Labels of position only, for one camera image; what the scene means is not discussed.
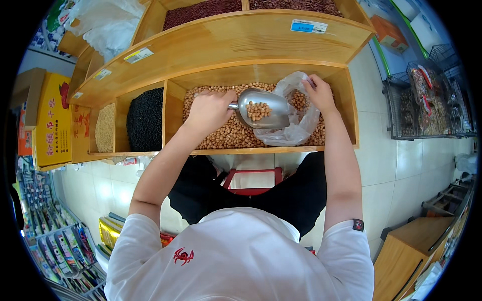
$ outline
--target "black pants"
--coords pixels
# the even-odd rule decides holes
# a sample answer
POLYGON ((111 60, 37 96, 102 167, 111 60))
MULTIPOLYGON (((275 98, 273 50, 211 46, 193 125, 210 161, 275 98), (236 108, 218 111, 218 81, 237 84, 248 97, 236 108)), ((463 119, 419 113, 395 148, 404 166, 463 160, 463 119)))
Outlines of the black pants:
POLYGON ((168 197, 171 207, 189 224, 224 208, 252 207, 308 233, 326 205, 324 153, 310 153, 296 173, 257 196, 236 195, 216 182, 216 169, 206 156, 189 157, 168 197))

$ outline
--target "metal scoop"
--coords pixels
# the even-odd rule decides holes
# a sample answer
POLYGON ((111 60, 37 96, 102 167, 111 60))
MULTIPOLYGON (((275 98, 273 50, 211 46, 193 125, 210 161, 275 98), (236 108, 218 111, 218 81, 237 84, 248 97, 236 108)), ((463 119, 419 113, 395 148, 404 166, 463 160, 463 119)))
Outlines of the metal scoop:
POLYGON ((284 97, 273 94, 271 92, 248 88, 244 90, 237 103, 231 103, 228 106, 230 109, 236 111, 238 119, 247 127, 253 129, 282 129, 290 126, 288 118, 288 102, 284 97), (271 116, 263 117, 261 120, 253 121, 248 117, 248 110, 246 105, 252 101, 255 103, 268 104, 271 111, 271 116))

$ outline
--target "tiled floor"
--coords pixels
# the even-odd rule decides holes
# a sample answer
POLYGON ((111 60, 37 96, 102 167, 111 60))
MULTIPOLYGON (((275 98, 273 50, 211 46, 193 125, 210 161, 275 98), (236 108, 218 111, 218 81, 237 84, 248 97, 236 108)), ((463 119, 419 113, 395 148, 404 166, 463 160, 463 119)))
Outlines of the tiled floor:
MULTIPOLYGON (((387 132, 387 105, 375 59, 366 46, 349 64, 360 129, 360 149, 355 150, 361 170, 363 219, 372 258, 380 249, 380 234, 386 227, 404 224, 420 213, 422 201, 446 188, 460 172, 453 157, 472 153, 472 139, 423 139, 395 141, 387 132)), ((220 155, 212 156, 225 170, 271 169, 294 170, 307 153, 220 155)), ((79 170, 67 166, 56 172, 56 187, 61 198, 91 229, 95 243, 100 242, 98 218, 110 211, 126 216, 139 178, 139 165, 112 166, 103 162, 84 164, 79 170)), ((273 177, 239 177, 232 188, 271 187, 273 177)), ((303 246, 319 248, 323 235, 325 211, 315 227, 301 239, 303 246)), ((161 229, 179 233, 187 222, 169 206, 161 208, 161 229)))

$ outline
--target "wire basket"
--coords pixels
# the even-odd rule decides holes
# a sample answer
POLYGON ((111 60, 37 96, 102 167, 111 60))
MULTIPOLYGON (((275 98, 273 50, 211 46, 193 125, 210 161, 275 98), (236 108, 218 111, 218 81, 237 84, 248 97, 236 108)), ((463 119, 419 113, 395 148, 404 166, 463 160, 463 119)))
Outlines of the wire basket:
POLYGON ((429 59, 410 62, 406 72, 388 76, 384 94, 392 139, 474 136, 463 75, 460 59, 446 44, 434 46, 429 59))
POLYGON ((473 106, 470 105, 469 87, 459 57, 450 44, 435 45, 429 59, 444 72, 455 100, 450 103, 450 119, 453 135, 458 137, 475 136, 477 123, 473 118, 473 106))

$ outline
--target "human arm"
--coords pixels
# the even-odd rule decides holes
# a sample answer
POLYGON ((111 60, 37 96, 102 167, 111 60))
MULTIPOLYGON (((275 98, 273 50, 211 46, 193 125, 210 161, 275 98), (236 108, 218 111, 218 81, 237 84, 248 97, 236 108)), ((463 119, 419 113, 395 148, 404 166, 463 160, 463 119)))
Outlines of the human arm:
POLYGON ((317 75, 309 77, 315 83, 316 90, 307 81, 303 84, 325 123, 326 232, 339 222, 363 220, 362 180, 350 137, 335 106, 330 85, 317 75))
POLYGON ((143 172, 129 207, 129 215, 143 214, 158 226, 161 204, 171 191, 189 154, 233 114, 234 91, 202 92, 193 101, 189 117, 143 172))

